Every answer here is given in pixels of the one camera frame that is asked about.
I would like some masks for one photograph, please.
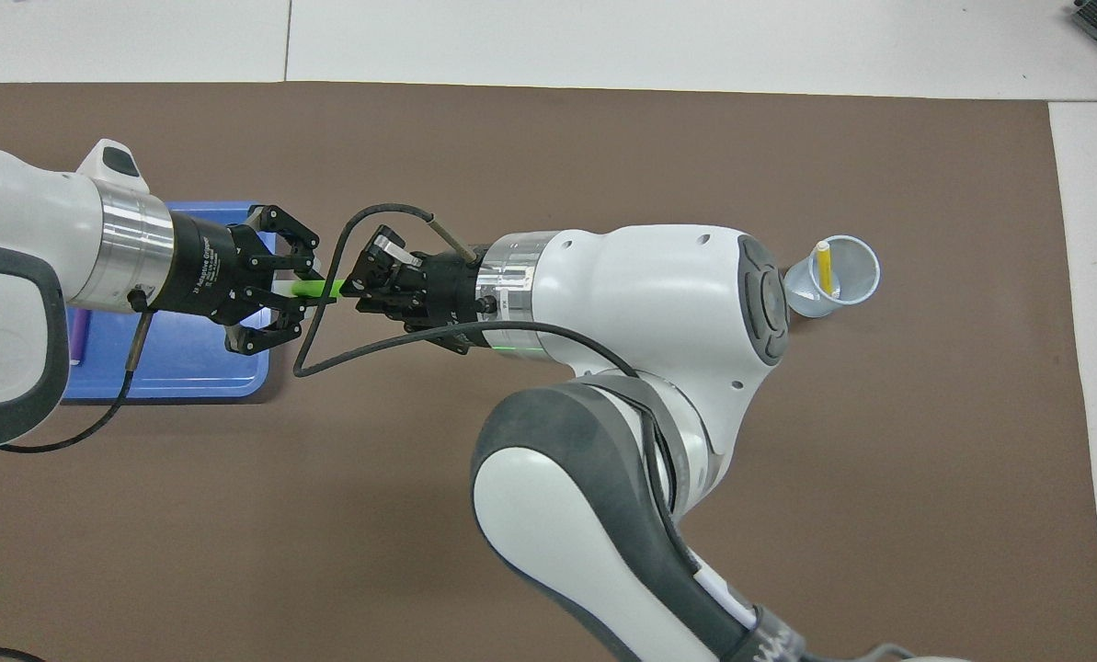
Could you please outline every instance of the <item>robotic arm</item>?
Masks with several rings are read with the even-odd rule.
[[[342,282],[337,256],[328,292],[452,351],[494,348],[577,373],[510,395],[482,428],[472,497],[495,552],[619,659],[821,662],[678,531],[724,478],[748,403],[787,351],[787,289],[770,253],[750,235],[702,225],[465,246],[426,221],[454,250],[409,253],[380,226]],[[283,235],[291,255],[270,255],[260,229]],[[299,336],[304,311],[318,306],[296,364],[309,373],[302,357],[333,299],[315,284],[280,288],[274,271],[319,280],[317,244],[278,206],[229,227],[170,213],[118,143],[99,143],[77,172],[0,152],[0,445],[59,402],[64,302],[206,315],[244,354]],[[240,327],[259,306],[278,310],[275,322]],[[862,661],[887,653],[909,657],[884,647]]]

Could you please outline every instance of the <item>cup containing yellow marker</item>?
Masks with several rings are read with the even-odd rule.
[[[826,317],[867,301],[879,288],[879,258],[863,239],[834,235],[784,274],[789,307],[802,317]]]

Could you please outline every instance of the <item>purple marker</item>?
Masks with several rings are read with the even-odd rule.
[[[90,327],[90,311],[73,308],[73,328],[70,330],[70,364],[80,364],[87,356],[87,328]]]

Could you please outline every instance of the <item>plastic cup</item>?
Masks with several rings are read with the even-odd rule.
[[[867,243],[850,235],[824,239],[830,245],[830,292],[817,278],[816,251],[793,265],[784,274],[789,307],[802,317],[826,317],[842,306],[867,301],[879,288],[879,258]]]

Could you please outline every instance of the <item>blue tray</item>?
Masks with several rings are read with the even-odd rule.
[[[169,202],[168,209],[225,225],[245,223],[252,202]],[[274,250],[274,236],[261,234]],[[139,323],[137,314],[93,311],[87,327],[86,354],[70,366],[64,399],[115,399],[123,385],[123,364]],[[242,324],[262,327],[270,311],[251,314]],[[72,327],[73,308],[66,310]],[[241,356],[225,351],[225,328],[190,314],[160,313],[151,319],[144,357],[132,381],[129,399],[241,399],[258,391],[270,371],[270,352]]]

